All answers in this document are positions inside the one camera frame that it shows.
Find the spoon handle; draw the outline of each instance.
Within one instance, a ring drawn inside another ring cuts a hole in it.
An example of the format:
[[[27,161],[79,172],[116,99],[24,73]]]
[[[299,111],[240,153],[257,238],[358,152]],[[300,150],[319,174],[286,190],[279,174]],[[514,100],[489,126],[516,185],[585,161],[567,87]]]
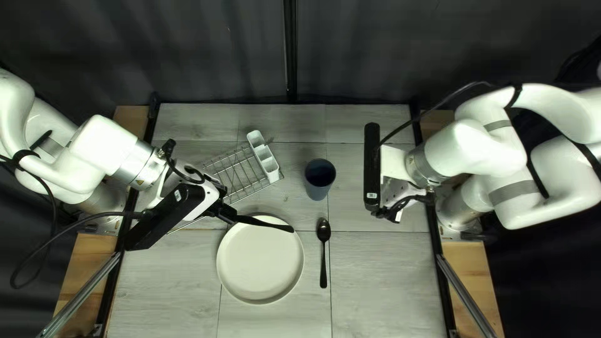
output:
[[[319,286],[322,289],[328,287],[328,276],[326,275],[326,242],[322,242],[323,251],[322,251],[322,275],[319,278]]]

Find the gray tile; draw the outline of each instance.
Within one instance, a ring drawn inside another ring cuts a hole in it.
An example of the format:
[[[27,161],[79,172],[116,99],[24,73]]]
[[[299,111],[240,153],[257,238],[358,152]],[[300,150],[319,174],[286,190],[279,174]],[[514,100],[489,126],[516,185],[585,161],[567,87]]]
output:
[[[429,235],[335,232],[334,337],[446,337]]]
[[[311,200],[305,192],[302,175],[308,161],[326,157],[326,145],[272,143],[269,148],[285,178],[232,206],[239,214],[272,214],[296,230],[315,230],[317,220],[328,215],[328,201]]]
[[[260,130],[275,142],[325,142],[324,105],[232,105],[240,115],[238,141]]]
[[[177,232],[127,252],[108,336],[215,337],[221,284],[215,257],[223,231]]]
[[[305,250],[298,284],[281,300],[264,306],[244,304],[223,290],[218,337],[331,337],[330,288],[319,286],[321,242],[315,232],[298,234]],[[328,251],[326,245],[327,268]]]
[[[380,124],[380,137],[410,119],[407,105],[326,105],[326,142],[363,143],[363,128],[369,122]],[[415,144],[411,127],[387,143]]]
[[[413,146],[397,145],[410,150]],[[426,210],[421,203],[407,207],[401,223],[370,215],[363,204],[363,144],[328,144],[328,160],[336,167],[336,180],[328,195],[329,220],[335,231],[427,232]]]
[[[196,141],[236,141],[238,112],[232,105],[161,104],[154,138]]]

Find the black pole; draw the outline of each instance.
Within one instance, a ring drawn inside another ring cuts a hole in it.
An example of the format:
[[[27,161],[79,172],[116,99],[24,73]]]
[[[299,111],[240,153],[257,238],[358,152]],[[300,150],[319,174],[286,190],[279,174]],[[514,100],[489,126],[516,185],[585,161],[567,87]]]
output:
[[[152,142],[154,134],[154,126],[156,125],[156,118],[159,114],[160,99],[159,95],[154,92],[150,95],[150,104],[148,105],[148,123],[146,124],[146,131],[144,132],[144,141],[146,143]],[[125,202],[124,211],[133,211],[136,202],[138,200],[138,191],[130,189],[127,201]],[[131,217],[123,217],[123,223],[119,228],[119,235],[117,236],[117,245],[115,252],[121,253],[121,259],[106,276],[105,290],[102,293],[102,300],[100,302],[100,308],[98,309],[98,315],[96,316],[96,325],[100,327],[99,337],[105,336],[106,327],[111,314],[111,307],[113,299],[115,298],[115,290],[117,289],[117,280],[119,278],[119,272],[121,270],[121,262],[123,261],[124,252],[124,240],[125,234],[129,231],[132,226]]]
[[[284,62],[286,96],[288,102],[297,101],[297,4],[296,0],[284,0]]]
[[[409,102],[409,112],[411,119],[419,116],[421,110],[416,99],[412,99]],[[415,145],[420,145],[424,139],[421,135],[421,126],[419,120],[412,123],[413,137],[415,138]],[[453,304],[451,302],[451,293],[449,292],[449,284],[444,273],[438,267],[436,263],[436,255],[442,255],[442,244],[441,237],[438,235],[438,221],[436,220],[436,208],[434,206],[426,206],[426,217],[428,219],[428,229],[430,233],[430,240],[432,242],[432,261],[436,267],[436,281],[438,282],[438,290],[441,294],[441,305],[442,314],[445,319],[445,326],[447,328],[447,337],[454,338],[453,333],[456,332],[457,327],[455,326],[455,315],[453,313]]]

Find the gray stripe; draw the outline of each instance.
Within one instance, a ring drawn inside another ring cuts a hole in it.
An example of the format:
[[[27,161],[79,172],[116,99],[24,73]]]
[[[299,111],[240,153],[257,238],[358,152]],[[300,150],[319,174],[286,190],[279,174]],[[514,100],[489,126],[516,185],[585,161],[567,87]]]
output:
[[[538,191],[538,187],[533,180],[526,180],[502,186],[489,194],[490,202],[497,205],[501,202],[511,200],[520,195],[532,194]]]
[[[428,180],[435,182],[443,182],[444,180],[447,180],[449,177],[438,173],[428,163],[428,160],[426,159],[426,153],[424,151],[424,144],[425,143],[420,144],[414,148],[414,151],[412,151],[412,153],[415,154],[415,168],[417,168],[418,172]]]
[[[511,127],[511,121],[510,120],[498,120],[498,121],[490,122],[489,124],[484,126],[484,128],[488,132],[494,131],[495,129],[499,129],[499,128],[503,128],[503,127]]]
[[[63,150],[63,146],[61,146],[51,138],[46,138],[44,142],[42,142],[42,144],[40,145],[40,148],[42,148],[42,150],[44,150],[54,158],[57,158]]]

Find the black spoon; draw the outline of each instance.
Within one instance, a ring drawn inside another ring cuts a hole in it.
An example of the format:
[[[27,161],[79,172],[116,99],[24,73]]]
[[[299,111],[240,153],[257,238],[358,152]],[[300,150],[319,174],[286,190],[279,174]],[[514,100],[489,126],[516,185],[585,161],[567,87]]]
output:
[[[326,242],[330,239],[330,235],[332,234],[332,230],[330,229],[330,222],[325,218],[322,218],[317,223],[317,238],[323,244],[323,254],[322,254],[322,274],[319,278],[319,286],[322,289],[328,287],[328,276],[326,275]]]

